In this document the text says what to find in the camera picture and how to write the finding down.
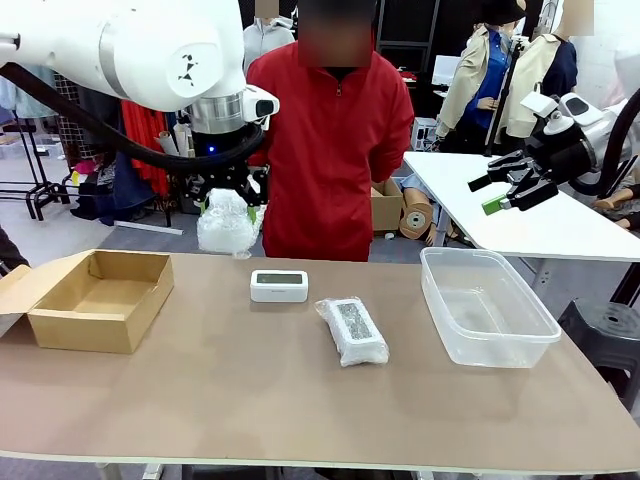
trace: white wall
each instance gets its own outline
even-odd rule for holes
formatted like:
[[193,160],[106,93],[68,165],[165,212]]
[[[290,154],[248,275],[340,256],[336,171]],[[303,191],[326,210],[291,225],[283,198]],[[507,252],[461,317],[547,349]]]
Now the white wall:
[[623,36],[638,31],[640,0],[595,0],[595,35],[572,39],[578,51],[577,91],[587,101],[599,107],[615,88],[615,49]]

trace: black stool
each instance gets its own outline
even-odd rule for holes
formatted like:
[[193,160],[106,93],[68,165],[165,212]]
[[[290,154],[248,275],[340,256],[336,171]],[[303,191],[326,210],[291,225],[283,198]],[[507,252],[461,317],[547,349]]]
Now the black stool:
[[631,411],[640,391],[640,314],[626,305],[581,298],[558,323]]

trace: plastic bag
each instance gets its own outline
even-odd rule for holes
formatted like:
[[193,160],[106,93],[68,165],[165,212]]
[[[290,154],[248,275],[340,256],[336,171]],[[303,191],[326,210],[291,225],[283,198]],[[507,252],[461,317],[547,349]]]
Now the plastic bag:
[[340,365],[385,364],[389,347],[359,298],[326,299],[315,304],[329,324],[331,336],[341,355]]
[[215,188],[207,194],[209,207],[198,219],[200,250],[249,258],[260,233],[265,206],[250,214],[247,202],[233,190]]

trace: open cardboard box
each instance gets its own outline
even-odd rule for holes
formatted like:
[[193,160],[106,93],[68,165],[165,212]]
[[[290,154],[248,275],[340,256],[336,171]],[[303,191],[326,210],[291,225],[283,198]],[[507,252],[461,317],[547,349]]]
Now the open cardboard box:
[[40,347],[133,353],[172,288],[167,254],[91,250],[0,279],[0,314],[26,313]]
[[371,213],[374,232],[395,232],[402,215],[402,192],[390,178],[383,183],[374,183],[371,191]]

